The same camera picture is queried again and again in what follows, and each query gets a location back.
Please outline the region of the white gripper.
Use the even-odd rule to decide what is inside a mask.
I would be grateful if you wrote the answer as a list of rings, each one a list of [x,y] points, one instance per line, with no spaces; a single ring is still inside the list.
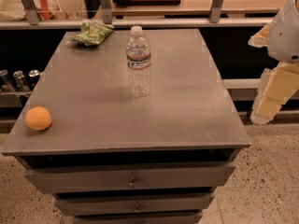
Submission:
[[[265,68],[261,75],[250,119],[264,125],[271,121],[299,91],[299,11],[295,3],[286,4],[272,20],[253,35],[248,44],[268,46],[268,54],[280,63]]]

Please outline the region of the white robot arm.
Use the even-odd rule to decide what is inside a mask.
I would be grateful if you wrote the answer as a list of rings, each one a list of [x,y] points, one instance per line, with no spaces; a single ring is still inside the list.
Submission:
[[[263,125],[271,121],[283,105],[299,90],[299,0],[288,0],[275,18],[253,35],[248,44],[267,47],[278,61],[261,74],[250,119]]]

